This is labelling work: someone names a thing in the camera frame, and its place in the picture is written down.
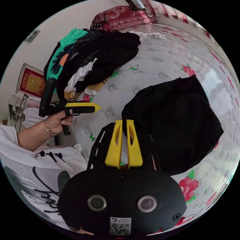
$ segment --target screw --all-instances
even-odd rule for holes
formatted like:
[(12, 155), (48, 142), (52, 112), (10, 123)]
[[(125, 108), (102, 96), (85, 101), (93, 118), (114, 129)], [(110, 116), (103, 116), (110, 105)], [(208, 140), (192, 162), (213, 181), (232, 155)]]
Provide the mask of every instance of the screw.
[(177, 213), (173, 216), (173, 221), (177, 221), (179, 218), (181, 217), (181, 214), (180, 213)]
[(126, 173), (121, 173), (120, 176), (119, 176), (120, 180), (127, 180), (128, 176)]

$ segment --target qr code sticker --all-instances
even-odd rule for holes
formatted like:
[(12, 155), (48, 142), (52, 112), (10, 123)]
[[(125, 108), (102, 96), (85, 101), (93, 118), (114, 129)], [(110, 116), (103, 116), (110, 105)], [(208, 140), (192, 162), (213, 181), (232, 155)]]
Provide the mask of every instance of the qr code sticker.
[(131, 218), (110, 217), (110, 235), (130, 235)]

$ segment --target printed number 007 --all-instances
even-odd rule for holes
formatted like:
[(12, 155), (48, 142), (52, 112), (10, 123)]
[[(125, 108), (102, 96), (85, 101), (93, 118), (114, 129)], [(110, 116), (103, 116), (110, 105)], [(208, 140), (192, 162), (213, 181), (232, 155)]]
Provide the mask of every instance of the printed number 007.
[(130, 219), (119, 218), (118, 222), (119, 222), (119, 223), (129, 223), (129, 222), (130, 222)]

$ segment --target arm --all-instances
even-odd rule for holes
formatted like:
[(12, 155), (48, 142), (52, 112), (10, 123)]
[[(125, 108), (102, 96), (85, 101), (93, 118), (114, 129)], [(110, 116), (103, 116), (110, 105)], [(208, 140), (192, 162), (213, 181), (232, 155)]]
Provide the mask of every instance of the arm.
[[(71, 125), (73, 117), (65, 118), (65, 112), (61, 111), (57, 114), (48, 116), (46, 119), (46, 127), (52, 133), (62, 132), (62, 124)], [(18, 145), (26, 150), (35, 151), (43, 143), (52, 137), (45, 128), (45, 122), (41, 121), (30, 128), (24, 129), (17, 133)]]

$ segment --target red pillow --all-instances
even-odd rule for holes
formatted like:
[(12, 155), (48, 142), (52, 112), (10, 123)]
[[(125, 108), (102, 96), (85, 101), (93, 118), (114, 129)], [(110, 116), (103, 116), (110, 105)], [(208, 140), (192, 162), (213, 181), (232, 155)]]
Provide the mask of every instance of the red pillow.
[(95, 16), (91, 23), (93, 27), (96, 23), (107, 25), (107, 29), (122, 30), (125, 28), (155, 23), (157, 20), (153, 17), (148, 17), (145, 11), (132, 11), (130, 6), (117, 6), (99, 13)]

